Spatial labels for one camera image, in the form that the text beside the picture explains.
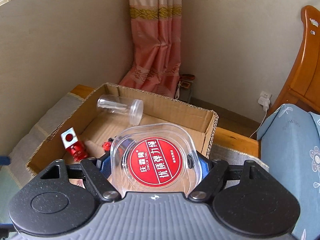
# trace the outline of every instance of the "red metal part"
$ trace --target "red metal part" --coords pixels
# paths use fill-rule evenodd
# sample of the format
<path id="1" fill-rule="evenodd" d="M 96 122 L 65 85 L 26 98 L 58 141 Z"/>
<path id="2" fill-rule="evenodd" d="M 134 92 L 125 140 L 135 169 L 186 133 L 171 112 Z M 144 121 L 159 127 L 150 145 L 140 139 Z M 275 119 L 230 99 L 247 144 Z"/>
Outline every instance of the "red metal part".
<path id="1" fill-rule="evenodd" d="M 110 149 L 111 149 L 111 144 L 112 144 L 112 142 L 110 142 L 110 141 L 104 142 L 104 143 L 102 144 L 102 148 L 104 149 L 105 152 L 110 151 Z"/>
<path id="2" fill-rule="evenodd" d="M 65 149 L 72 155 L 75 162 L 79 162 L 89 156 L 85 151 L 84 144 L 78 139 L 73 128 L 62 133 L 61 139 Z"/>

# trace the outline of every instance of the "wooden headboard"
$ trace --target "wooden headboard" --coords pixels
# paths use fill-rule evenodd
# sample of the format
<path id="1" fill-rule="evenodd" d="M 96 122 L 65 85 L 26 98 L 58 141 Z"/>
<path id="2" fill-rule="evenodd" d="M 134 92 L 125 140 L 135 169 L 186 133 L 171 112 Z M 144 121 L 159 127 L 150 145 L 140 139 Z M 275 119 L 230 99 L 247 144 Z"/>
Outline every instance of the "wooden headboard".
<path id="1" fill-rule="evenodd" d="M 320 112 L 320 12 L 307 5 L 301 9 L 301 20 L 304 32 L 300 50 L 268 115 L 286 103 L 305 111 Z"/>

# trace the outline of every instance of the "cardboard box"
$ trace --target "cardboard box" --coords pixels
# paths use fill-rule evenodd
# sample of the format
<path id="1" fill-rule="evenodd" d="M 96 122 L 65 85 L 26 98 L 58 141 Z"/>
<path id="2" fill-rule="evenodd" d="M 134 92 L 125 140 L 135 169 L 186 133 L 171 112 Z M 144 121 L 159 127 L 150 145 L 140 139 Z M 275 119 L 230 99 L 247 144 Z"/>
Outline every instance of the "cardboard box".
<path id="1" fill-rule="evenodd" d="M 66 153 L 60 137 L 71 127 L 80 139 L 86 142 L 88 152 L 94 157 L 104 154 L 101 148 L 103 142 L 130 127 L 126 116 L 101 113 L 97 110 L 97 100 L 103 94 L 141 99 L 144 110 L 140 125 L 161 122 L 178 124 L 190 134 L 197 151 L 206 157 L 209 156 L 218 121 L 214 111 L 154 93 L 106 83 L 94 90 L 82 105 L 38 147 L 27 163 L 29 171 L 38 174 L 56 159 L 65 159 L 66 163 L 73 162 L 71 155 Z"/>

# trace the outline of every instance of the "clear plastic container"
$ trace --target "clear plastic container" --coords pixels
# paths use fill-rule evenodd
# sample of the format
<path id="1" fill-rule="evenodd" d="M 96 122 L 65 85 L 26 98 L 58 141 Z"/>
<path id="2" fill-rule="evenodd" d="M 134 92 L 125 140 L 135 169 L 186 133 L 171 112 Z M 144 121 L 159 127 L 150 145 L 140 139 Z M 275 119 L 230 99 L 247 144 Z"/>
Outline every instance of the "clear plastic container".
<path id="1" fill-rule="evenodd" d="M 127 191 L 184 192 L 201 181 L 202 169 L 190 135 L 180 126 L 159 123 L 121 132 L 111 146 L 113 186 Z"/>
<path id="2" fill-rule="evenodd" d="M 107 110 L 109 113 L 127 115 L 130 124 L 139 125 L 143 113 L 143 101 L 114 95 L 102 95 L 98 99 L 97 108 Z"/>

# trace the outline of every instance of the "white cable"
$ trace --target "white cable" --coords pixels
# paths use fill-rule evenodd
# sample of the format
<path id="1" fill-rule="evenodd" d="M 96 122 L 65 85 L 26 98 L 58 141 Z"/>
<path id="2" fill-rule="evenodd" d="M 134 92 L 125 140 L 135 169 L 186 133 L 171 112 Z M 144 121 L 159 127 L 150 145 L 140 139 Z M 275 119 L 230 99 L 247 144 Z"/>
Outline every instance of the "white cable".
<path id="1" fill-rule="evenodd" d="M 264 121 L 264 119 L 265 119 L 265 118 L 266 118 L 266 116 L 267 116 L 267 111 L 268 111 L 268 109 L 266 110 L 266 114 L 264 115 L 264 118 L 262 119 L 262 122 L 261 122 L 260 126 L 258 127 L 258 129 L 257 129 L 257 130 L 255 130 L 255 131 L 254 131 L 254 133 L 253 133 L 252 135 L 254 135 L 254 134 L 259 130 L 259 128 L 262 126 L 263 121 Z"/>

